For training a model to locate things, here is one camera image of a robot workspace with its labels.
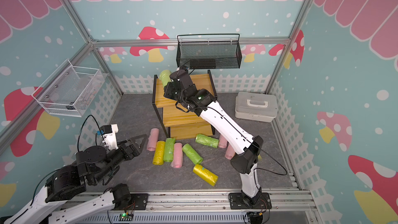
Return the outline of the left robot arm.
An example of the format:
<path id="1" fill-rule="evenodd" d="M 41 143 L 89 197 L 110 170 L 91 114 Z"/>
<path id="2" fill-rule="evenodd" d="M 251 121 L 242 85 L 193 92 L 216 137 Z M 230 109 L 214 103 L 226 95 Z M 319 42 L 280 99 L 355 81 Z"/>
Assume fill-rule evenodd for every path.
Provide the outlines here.
<path id="1" fill-rule="evenodd" d="M 100 196 L 59 210 L 73 197 L 85 192 L 87 186 L 106 186 L 119 171 L 121 163 L 138 157 L 148 136 L 143 134 L 118 142 L 118 149 L 91 146 L 76 154 L 71 165 L 59 168 L 44 177 L 42 188 L 35 188 L 32 200 L 13 216 L 1 218 L 2 224 L 75 224 L 96 213 L 126 210 L 135 204 L 126 184 L 108 188 Z"/>

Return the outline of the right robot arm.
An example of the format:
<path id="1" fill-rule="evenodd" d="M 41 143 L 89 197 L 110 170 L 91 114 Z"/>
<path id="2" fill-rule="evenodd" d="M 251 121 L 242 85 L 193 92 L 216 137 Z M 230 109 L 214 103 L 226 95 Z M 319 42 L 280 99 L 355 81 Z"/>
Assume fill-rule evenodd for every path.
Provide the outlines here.
<path id="1" fill-rule="evenodd" d="M 258 155 L 263 140 L 241 128 L 221 107 L 216 97 L 206 89 L 198 89 L 188 68 L 181 66 L 171 73 L 161 72 L 159 79 L 164 86 L 164 97 L 174 100 L 176 108 L 185 113 L 193 112 L 210 123 L 235 151 L 230 163 L 240 173 L 241 201 L 248 207 L 261 202 L 262 191 L 257 180 Z"/>

